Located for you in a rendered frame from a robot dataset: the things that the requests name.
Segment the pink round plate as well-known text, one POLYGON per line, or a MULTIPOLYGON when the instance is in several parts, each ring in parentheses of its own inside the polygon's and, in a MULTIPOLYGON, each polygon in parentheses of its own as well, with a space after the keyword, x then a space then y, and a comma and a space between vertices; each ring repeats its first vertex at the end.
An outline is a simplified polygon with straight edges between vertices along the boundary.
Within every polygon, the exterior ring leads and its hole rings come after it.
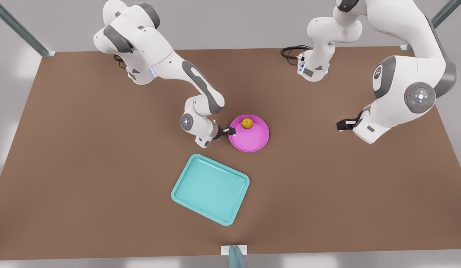
POLYGON ((235 118, 230 127, 235 129, 236 134, 230 136, 229 140, 240 151, 248 153, 259 151, 266 146, 270 137, 266 122, 253 114, 244 114, 235 118), (253 121, 253 126, 250 129, 245 129, 241 125, 241 122, 246 118, 253 121))

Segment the teal rectangular tray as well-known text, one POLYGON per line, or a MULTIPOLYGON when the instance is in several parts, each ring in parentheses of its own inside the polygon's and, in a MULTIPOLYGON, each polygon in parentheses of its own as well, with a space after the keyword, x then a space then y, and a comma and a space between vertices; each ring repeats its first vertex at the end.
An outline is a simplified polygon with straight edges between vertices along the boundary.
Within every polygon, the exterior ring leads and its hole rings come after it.
POLYGON ((249 185, 246 174, 201 154, 193 154, 173 187, 171 198, 210 220, 230 226, 249 185))

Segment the silver frame post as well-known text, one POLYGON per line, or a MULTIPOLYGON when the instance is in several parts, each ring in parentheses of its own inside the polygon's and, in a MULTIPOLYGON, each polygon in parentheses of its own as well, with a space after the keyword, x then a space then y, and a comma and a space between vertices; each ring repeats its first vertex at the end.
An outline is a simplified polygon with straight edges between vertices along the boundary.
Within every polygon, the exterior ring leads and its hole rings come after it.
POLYGON ((461 5, 461 0, 414 0, 421 7, 431 7, 436 12, 432 16, 431 23, 436 29, 461 5))
POLYGON ((228 256, 229 268, 249 268, 245 256, 248 254, 247 245, 222 245, 220 254, 228 256))
POLYGON ((42 57, 53 57, 55 51, 48 50, 33 34, 31 34, 1 3, 0 19, 21 37, 31 48, 42 57))

